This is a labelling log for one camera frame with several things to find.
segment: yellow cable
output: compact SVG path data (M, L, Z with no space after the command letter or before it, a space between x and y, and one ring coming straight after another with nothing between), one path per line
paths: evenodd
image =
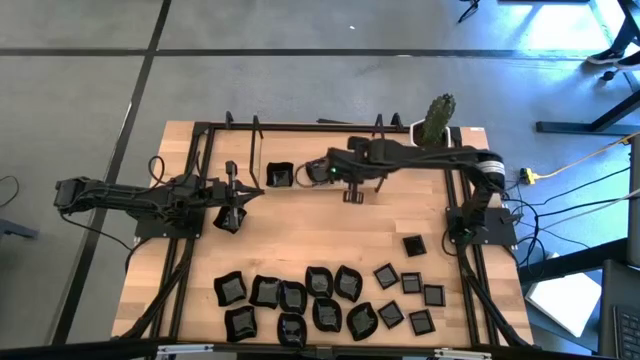
M620 143L626 142L627 140L631 139L632 137L634 137L634 136L636 136L636 135L640 135L640 131L639 131L639 132L635 132L635 133L633 133L633 134L631 134L631 135L627 135L627 136L623 137L622 139L620 139L620 140L618 140L618 141L616 141L616 142L614 142L614 143L611 143L611 144L609 144L609 145L607 145L607 146L603 147L602 149L600 149L600 150L598 150L598 151L596 151L596 152L593 152L593 153L591 153L591 154L589 154L589 155L587 155L587 156L583 157L583 158L582 158L582 159L580 159L580 160L574 161L574 162L572 162L571 164L569 164L569 165L567 165L567 166L563 166L563 167L561 167L560 169L558 169L558 170L556 170L556 171L554 171L554 172L552 172L552 173L550 173L550 174L546 174L546 175L538 175L538 174L536 174L536 173L532 173L531 175L533 176L533 179L534 179L534 180L537 180L537 179L546 179L546 178L550 178L550 177L552 177L552 176L558 175L559 173L561 173L561 172L563 172L563 171L567 170L568 168L570 168L570 167L572 167L572 166L574 166L574 165L577 165L577 164L579 164L579 163L581 163L581 162L583 162L583 161L587 160L587 159L588 159L588 158L590 158L590 157L593 157L593 156L598 155L598 154L600 154L600 153L602 153L602 152L605 152L605 151L609 150L610 148L612 148L612 147L614 147L614 146L616 146L616 145L618 145L618 144L620 144Z

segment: wooden tabletop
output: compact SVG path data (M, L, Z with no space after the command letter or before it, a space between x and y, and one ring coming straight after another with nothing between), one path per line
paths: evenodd
M166 177L184 170L193 122L171 121L165 128L158 154L165 159ZM487 148L482 128L462 128L463 143ZM389 176L380 193L373 185L363 187L364 204L342 202L343 184L327 189L266 187L266 165L269 162L292 162L295 166L326 154L328 147L346 148L347 137L363 133L264 131L257 143L259 162L254 171L266 194L246 206L248 216L235 235L212 225L218 209L207 211L202 237L196 241L187 286L179 340L225 342L226 310L248 305L247 300L218 307L213 289L214 278L241 270L248 292L256 275L304 283L307 266L323 266L335 275L340 265L356 269L364 278L362 294L357 304L371 302L374 309L395 300L405 316L425 308L420 295L405 295L401 284L382 290L373 271L391 263L396 272L420 272L425 284L444 285L446 307L428 307L436 331L414 336L408 318L388 330L382 321L369 338L354 342L344 318L356 304L334 294L343 313L340 333L324 333L316 329L311 316L313 298L309 297L305 319L307 343L371 346L467 347L470 345L458 264L441 249L445 230L444 209L448 206L444 173L441 170L400 170ZM387 134L408 143L408 134ZM224 163L233 160L239 168L238 177L247 185L251 131L217 130L207 177L226 179ZM459 202L462 191L459 176L454 172ZM493 205L499 206L494 199ZM408 258L402 238L421 234L427 254ZM113 335L128 330L156 295L168 246L168 239L152 239L131 259L120 304L113 326ZM184 246L181 240L179 249ZM508 322L525 340L532 342L524 300L513 259L502 247L484 246L491 296ZM482 306L475 299L480 338L488 342ZM167 302L161 335L169 328L173 295ZM247 343L277 344L276 322L281 309L256 308L258 337Z

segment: green plant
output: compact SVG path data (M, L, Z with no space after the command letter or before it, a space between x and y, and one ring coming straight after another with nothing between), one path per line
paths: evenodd
M422 123L422 145L438 145L442 142L442 133L456 111L456 101L451 94L438 96Z

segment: concrete floor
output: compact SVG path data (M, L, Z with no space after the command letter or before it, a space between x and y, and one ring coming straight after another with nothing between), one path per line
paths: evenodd
M3 0L0 47L146 48L160 5L161 0ZM448 0L182 0L171 7L160 47L607 47L589 5L484 0L473 17L455 24L466 6ZM603 11L612 23L619 21L615 10ZM619 24L609 26L615 34ZM0 209L0 217L41 232L37 240L5 237L0 244L0 348L48 341L82 235L61 222L51 206L55 181L104 175L141 62L138 57L0 57L0 176L17 176L22 188L13 203ZM372 123L377 113L388 122L397 111L410 123L445 92L453 93L458 104L452 124L487 128L491 147L504 155L512 179L523 166L546 173L614 140L533 130L539 120L590 122L631 94L622 76L601 84L602 71L580 61L544 59L156 58L118 181L149 183L146 162L157 152L167 120L220 121L230 110L237 121L257 113L264 122L324 117ZM625 122L638 120L632 114ZM550 180L522 187L522 196L541 202L622 169L628 166L627 152L618 147ZM0 184L0 199L11 191L8 184ZM628 173L541 211L626 192ZM624 236L626 227L626 207L619 204L552 230L596 245ZM126 215L110 212L103 230L130 241L133 228ZM522 235L528 231L518 227ZM548 234L541 239L559 253L580 249ZM125 256L118 244L101 239L70 341L109 337ZM543 342L544 336L536 341Z

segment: potted plant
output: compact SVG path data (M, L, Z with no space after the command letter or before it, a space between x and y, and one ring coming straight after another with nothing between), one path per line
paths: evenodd
M438 96L423 120L409 128L411 145L419 147L450 147L451 131L447 123L456 110L456 101L451 94Z

